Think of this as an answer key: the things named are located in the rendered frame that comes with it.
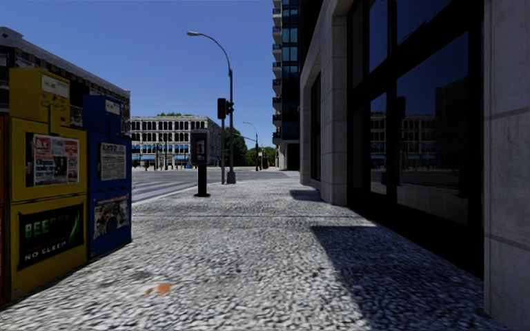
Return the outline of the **pale concrete building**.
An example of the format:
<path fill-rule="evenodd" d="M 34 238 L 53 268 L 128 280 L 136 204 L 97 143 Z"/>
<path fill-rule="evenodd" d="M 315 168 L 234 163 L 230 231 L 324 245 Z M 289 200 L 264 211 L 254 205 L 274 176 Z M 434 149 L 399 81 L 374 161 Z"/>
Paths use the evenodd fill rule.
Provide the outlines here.
<path fill-rule="evenodd" d="M 301 181 L 484 279 L 530 331 L 530 0 L 301 0 Z"/>

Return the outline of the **dark box on a post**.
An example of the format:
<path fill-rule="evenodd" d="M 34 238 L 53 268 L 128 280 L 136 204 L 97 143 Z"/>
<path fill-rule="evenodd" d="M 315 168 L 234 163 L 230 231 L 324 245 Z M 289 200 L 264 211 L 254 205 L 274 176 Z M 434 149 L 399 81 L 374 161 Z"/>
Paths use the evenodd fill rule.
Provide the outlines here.
<path fill-rule="evenodd" d="M 190 131 L 190 156 L 191 163 L 197 166 L 197 197 L 208 197 L 207 170 L 209 164 L 209 132 L 207 129 L 194 129 Z"/>

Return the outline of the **dark brick building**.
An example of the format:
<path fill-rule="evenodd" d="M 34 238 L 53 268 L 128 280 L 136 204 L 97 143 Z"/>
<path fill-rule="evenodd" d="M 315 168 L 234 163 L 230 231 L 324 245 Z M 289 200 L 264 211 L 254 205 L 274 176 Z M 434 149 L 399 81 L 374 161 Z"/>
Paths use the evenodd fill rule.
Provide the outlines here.
<path fill-rule="evenodd" d="M 10 68 L 39 68 L 70 82 L 71 124 L 81 127 L 84 95 L 106 95 L 122 103 L 121 134 L 130 136 L 130 91 L 124 90 L 97 75 L 36 46 L 23 35 L 0 27 L 0 112 L 9 111 L 8 89 Z"/>

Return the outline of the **traffic light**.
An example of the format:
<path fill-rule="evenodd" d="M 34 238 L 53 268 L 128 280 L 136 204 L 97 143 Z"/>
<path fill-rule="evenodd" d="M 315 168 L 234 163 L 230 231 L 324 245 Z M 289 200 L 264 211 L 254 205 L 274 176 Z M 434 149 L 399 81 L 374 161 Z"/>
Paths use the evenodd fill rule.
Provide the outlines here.
<path fill-rule="evenodd" d="M 255 131 L 255 162 L 256 162 L 256 165 L 255 165 L 255 171 L 258 172 L 259 171 L 259 141 L 258 141 L 258 133 L 257 133 L 257 129 L 255 128 L 255 126 L 250 123 L 250 122 L 247 122 L 247 121 L 243 121 L 242 122 L 243 124 L 248 124 L 250 125 L 254 131 Z"/>
<path fill-rule="evenodd" d="M 229 148 L 230 148 L 230 152 L 229 152 L 229 171 L 228 171 L 228 177 L 227 179 L 225 179 L 225 165 L 224 165 L 224 152 L 225 150 L 222 150 L 222 183 L 227 183 L 227 184 L 236 184 L 237 181 L 236 181 L 236 175 L 235 175 L 235 171 L 234 171 L 234 149 L 233 149 L 233 137 L 234 137 L 234 134 L 233 134 L 233 70 L 231 68 L 231 64 L 230 64 L 230 59 L 228 57 L 228 54 L 226 53 L 225 49 L 223 48 L 223 46 L 214 38 L 212 38 L 211 36 L 208 36 L 207 34 L 203 34 L 203 33 L 200 33 L 200 32 L 193 32 L 193 31 L 188 31 L 186 33 L 188 36 L 192 36 L 192 37 L 206 37 L 208 39 L 210 39 L 211 41 L 213 41 L 214 43 L 216 43 L 222 50 L 222 52 L 224 53 L 225 57 L 226 57 L 226 60 L 227 60 L 227 64 L 228 64 L 228 76 L 229 76 L 229 79 L 230 79 L 230 98 L 229 98 L 229 102 L 228 102 L 228 114 L 230 116 L 230 123 L 229 123 L 229 130 L 230 130 L 230 140 L 229 140 Z"/>

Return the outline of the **white stone building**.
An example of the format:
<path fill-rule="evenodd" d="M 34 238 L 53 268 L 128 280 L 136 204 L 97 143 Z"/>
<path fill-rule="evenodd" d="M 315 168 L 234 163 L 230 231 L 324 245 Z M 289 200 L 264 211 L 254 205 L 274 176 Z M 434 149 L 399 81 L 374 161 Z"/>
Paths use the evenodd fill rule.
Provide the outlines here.
<path fill-rule="evenodd" d="M 190 131 L 205 129 L 210 135 L 210 164 L 219 166 L 222 129 L 203 116 L 132 117 L 132 167 L 190 168 Z"/>

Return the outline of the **blue newspaper box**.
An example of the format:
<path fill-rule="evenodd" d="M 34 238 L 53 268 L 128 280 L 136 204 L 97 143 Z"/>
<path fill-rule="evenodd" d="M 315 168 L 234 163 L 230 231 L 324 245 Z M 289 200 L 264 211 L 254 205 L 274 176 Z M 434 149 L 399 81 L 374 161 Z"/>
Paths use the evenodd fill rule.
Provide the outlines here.
<path fill-rule="evenodd" d="M 90 260 L 132 241 L 132 143 L 121 133 L 121 118 L 120 101 L 105 95 L 83 97 Z"/>

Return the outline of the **red newspaper box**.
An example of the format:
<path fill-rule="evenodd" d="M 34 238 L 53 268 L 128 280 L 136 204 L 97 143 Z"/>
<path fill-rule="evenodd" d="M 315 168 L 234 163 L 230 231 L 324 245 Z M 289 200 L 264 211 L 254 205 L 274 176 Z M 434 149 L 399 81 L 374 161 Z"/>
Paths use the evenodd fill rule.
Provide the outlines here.
<path fill-rule="evenodd" d="M 0 307 L 5 304 L 5 147 L 4 147 L 4 119 L 0 115 Z"/>

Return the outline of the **yellow newspaper box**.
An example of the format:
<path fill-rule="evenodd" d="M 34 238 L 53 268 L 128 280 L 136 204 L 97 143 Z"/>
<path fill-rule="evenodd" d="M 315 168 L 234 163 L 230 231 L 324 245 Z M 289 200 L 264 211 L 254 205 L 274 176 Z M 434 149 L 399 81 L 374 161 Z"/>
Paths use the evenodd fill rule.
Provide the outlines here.
<path fill-rule="evenodd" d="M 10 69 L 8 133 L 8 297 L 15 300 L 87 260 L 87 136 L 70 127 L 68 80 Z"/>

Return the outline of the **glass tower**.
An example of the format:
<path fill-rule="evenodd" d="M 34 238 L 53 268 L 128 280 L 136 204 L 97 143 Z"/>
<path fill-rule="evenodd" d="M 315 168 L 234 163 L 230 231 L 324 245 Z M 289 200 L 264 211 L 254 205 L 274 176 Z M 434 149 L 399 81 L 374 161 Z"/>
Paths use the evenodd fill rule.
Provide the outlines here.
<path fill-rule="evenodd" d="M 281 170 L 300 169 L 300 0 L 273 0 L 273 143 Z"/>

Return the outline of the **trees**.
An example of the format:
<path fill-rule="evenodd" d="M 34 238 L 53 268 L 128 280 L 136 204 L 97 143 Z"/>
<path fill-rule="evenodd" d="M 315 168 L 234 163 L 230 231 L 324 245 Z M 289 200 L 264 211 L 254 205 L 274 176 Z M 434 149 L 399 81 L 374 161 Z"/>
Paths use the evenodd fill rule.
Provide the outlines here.
<path fill-rule="evenodd" d="M 225 127 L 225 166 L 230 165 L 230 128 Z M 263 153 L 263 164 L 264 166 L 275 165 L 276 149 L 274 147 L 263 147 L 259 148 Z M 250 166 L 255 168 L 256 156 L 255 156 L 255 142 L 251 139 L 245 139 L 240 136 L 240 132 L 236 129 L 233 130 L 233 165 L 239 166 Z"/>

